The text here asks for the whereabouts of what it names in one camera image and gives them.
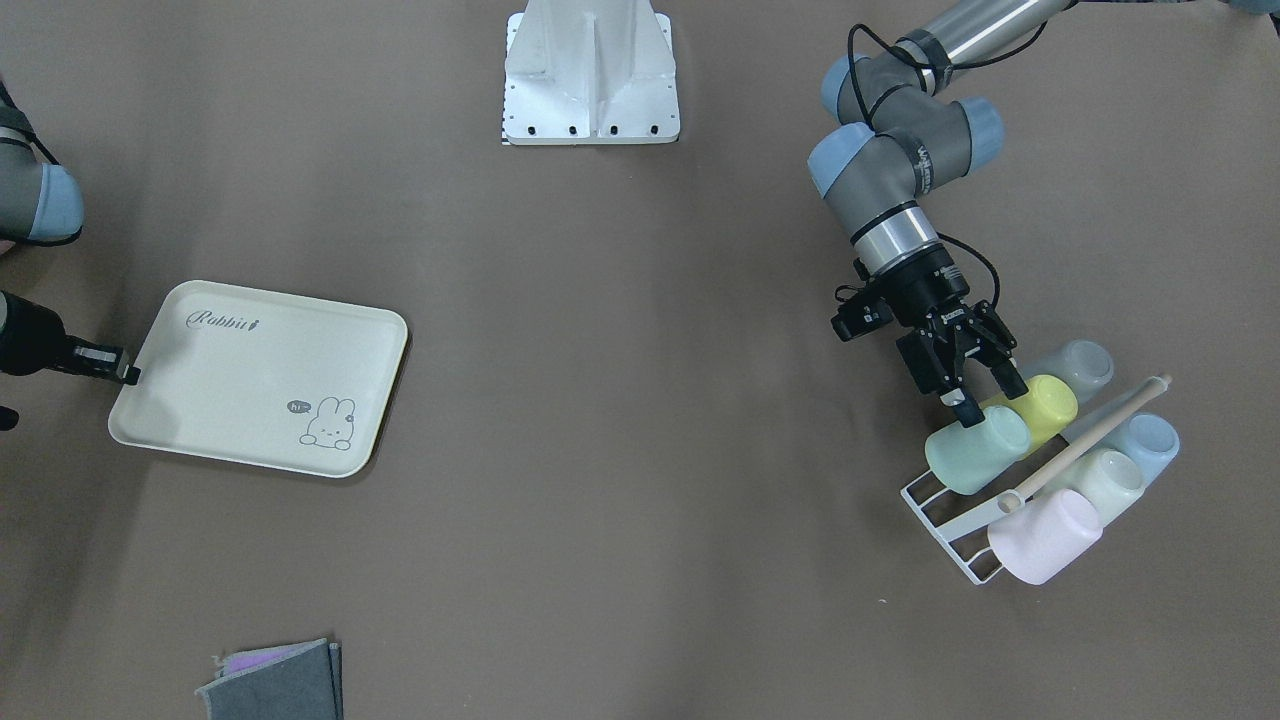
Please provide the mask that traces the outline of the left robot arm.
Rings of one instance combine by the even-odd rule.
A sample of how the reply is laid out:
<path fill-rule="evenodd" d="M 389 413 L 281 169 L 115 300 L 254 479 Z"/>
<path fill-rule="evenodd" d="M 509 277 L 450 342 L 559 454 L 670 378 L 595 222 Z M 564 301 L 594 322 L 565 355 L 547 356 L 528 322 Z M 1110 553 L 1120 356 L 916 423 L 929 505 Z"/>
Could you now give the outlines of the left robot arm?
<path fill-rule="evenodd" d="M 982 97 L 942 102 L 940 94 L 956 74 L 1029 47 L 1066 9 L 1066 1 L 959 1 L 876 56 L 847 50 L 820 87 L 838 126 L 808 168 L 861 279 L 840 301 L 835 333 L 850 341 L 901 324 L 897 348 L 916 388 L 964 427 L 984 420 L 966 388 L 968 361 L 988 368 L 1007 398 L 1021 397 L 1027 384 L 996 301 L 966 301 L 969 284 L 920 208 L 924 196 L 998 155 L 1004 122 Z"/>

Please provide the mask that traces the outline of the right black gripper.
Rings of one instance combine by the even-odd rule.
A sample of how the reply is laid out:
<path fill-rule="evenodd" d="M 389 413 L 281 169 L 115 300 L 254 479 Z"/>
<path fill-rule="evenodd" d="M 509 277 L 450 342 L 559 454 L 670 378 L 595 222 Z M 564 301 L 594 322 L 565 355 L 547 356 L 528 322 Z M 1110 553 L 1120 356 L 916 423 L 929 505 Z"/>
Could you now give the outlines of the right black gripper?
<path fill-rule="evenodd" d="M 72 340 L 56 313 L 3 291 L 1 372 L 29 375 L 55 368 L 65 356 L 72 375 L 120 386 L 137 386 L 141 378 L 127 348 Z"/>

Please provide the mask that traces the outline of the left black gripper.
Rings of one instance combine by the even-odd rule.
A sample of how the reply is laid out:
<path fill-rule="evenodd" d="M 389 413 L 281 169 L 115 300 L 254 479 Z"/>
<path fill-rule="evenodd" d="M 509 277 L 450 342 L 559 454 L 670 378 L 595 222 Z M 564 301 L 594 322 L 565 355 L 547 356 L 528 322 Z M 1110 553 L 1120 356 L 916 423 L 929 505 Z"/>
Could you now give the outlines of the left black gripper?
<path fill-rule="evenodd" d="M 965 389 L 966 361 L 988 368 L 1005 398 L 1029 392 L 1012 357 L 1018 346 L 1012 332 L 995 302 L 965 301 L 970 287 L 943 245 L 931 245 L 864 279 L 890 305 L 892 322 L 908 328 L 897 348 L 916 388 L 938 395 L 961 427 L 975 427 L 986 419 Z"/>

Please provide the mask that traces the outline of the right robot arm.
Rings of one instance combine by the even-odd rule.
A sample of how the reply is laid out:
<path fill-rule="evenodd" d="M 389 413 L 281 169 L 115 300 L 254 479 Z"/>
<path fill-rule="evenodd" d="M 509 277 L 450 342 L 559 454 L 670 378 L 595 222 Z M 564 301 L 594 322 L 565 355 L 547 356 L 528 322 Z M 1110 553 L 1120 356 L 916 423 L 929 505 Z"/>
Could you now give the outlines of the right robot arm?
<path fill-rule="evenodd" d="M 56 160 L 6 87 L 1 88 L 1 237 L 12 246 L 61 247 L 84 227 L 81 187 Z M 141 370 L 118 346 L 67 332 L 51 309 L 3 292 L 1 366 L 9 375 L 45 369 L 134 386 Z"/>

